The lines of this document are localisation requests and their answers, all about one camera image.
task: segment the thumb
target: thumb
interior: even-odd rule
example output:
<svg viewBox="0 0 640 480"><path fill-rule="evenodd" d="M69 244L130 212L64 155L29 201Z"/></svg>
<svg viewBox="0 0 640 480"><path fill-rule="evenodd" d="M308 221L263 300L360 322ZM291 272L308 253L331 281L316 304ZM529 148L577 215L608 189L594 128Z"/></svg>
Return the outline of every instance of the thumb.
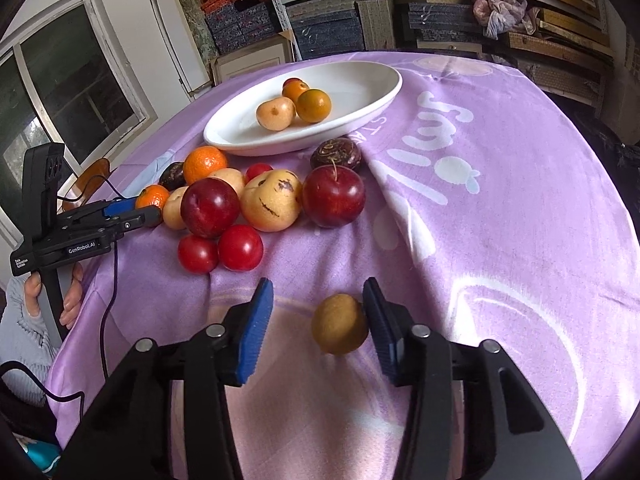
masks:
<svg viewBox="0 0 640 480"><path fill-rule="evenodd" d="M42 290L42 281L40 280L40 274L34 272L24 282L24 305L27 312L31 317L37 317L40 315L40 306L38 305L38 295Z"/></svg>

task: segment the sleeve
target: sleeve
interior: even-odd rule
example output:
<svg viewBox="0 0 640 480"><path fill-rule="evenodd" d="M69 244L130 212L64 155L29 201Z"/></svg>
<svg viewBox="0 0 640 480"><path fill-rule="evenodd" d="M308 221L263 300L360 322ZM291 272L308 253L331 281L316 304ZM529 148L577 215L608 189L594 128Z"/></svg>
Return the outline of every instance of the sleeve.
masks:
<svg viewBox="0 0 640 480"><path fill-rule="evenodd" d="M42 316L31 317L24 304L24 282L28 275L13 277L6 291L6 308L0 320L0 362L25 364L44 383L53 364L51 348ZM20 370L7 372L2 380L21 400L42 406L44 393Z"/></svg>

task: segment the silver bolt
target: silver bolt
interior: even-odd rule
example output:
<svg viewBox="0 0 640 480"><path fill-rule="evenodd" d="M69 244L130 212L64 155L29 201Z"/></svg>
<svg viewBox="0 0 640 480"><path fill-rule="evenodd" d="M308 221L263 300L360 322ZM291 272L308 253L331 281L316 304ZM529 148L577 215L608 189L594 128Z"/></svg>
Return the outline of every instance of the silver bolt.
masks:
<svg viewBox="0 0 640 480"><path fill-rule="evenodd" d="M136 350L138 352L149 352L149 350L151 350L153 347L154 347L154 342L151 341L151 339L149 339L148 337L145 337L144 339L140 339L136 343Z"/></svg>
<svg viewBox="0 0 640 480"><path fill-rule="evenodd" d="M482 348L491 354L497 354L500 351L500 345L493 339L482 341Z"/></svg>
<svg viewBox="0 0 640 480"><path fill-rule="evenodd" d="M225 335L225 327L216 323L216 324L207 326L207 329L205 330L205 332L209 337L213 337L213 338L222 337L223 335Z"/></svg>
<svg viewBox="0 0 640 480"><path fill-rule="evenodd" d="M413 325L411 327L411 333L416 337L429 337L431 335L431 330L428 326Z"/></svg>

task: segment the white bowl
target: white bowl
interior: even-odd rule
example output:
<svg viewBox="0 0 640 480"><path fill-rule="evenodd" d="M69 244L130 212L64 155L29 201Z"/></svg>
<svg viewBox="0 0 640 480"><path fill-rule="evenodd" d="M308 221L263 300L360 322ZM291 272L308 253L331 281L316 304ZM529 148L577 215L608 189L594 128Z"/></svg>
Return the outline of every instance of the white bowl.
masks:
<svg viewBox="0 0 640 480"><path fill-rule="evenodd" d="M296 117L281 132L258 124L255 110L279 97L282 84L291 77L331 98L329 116L317 124ZM222 105L204 128L207 144L234 155L266 156L302 150L357 130L380 115L400 91L402 76L382 63L339 61L307 66L272 77L245 90Z"/></svg>

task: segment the purple tablecloth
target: purple tablecloth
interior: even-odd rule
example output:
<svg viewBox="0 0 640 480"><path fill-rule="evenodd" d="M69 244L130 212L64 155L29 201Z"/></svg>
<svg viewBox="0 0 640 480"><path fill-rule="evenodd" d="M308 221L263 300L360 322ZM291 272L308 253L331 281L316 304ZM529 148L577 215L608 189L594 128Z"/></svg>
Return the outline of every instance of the purple tablecloth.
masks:
<svg viewBox="0 0 640 480"><path fill-rule="evenodd" d="M265 260L245 274L187 274L176 258L180 234L165 226L127 235L106 326L110 369L143 336L159 344L190 338L267 276L276 306L256 374L228 391L245 478L391 478L407 391L388 386L370 339L334 358L319 352L309 330L315 304L336 292L357 295L376 276L388 298L449 338L501 342L586 476L640 397L640 248L606 172L517 70L382 52L310 64L341 59L384 62L404 79L384 114L351 135L369 165L364 213L340 230L301 218L264 235ZM241 76L208 92L138 148L112 182L124 189L167 150L184 160L223 102L289 69ZM309 151L265 162L304 178ZM244 169L256 160L232 162ZM84 390L89 403L103 384L97 335L111 297L113 254L87 276L82 313L47 386L59 395ZM66 443L78 407L52 408ZM179 407L173 417L176 474L184 476Z"/></svg>

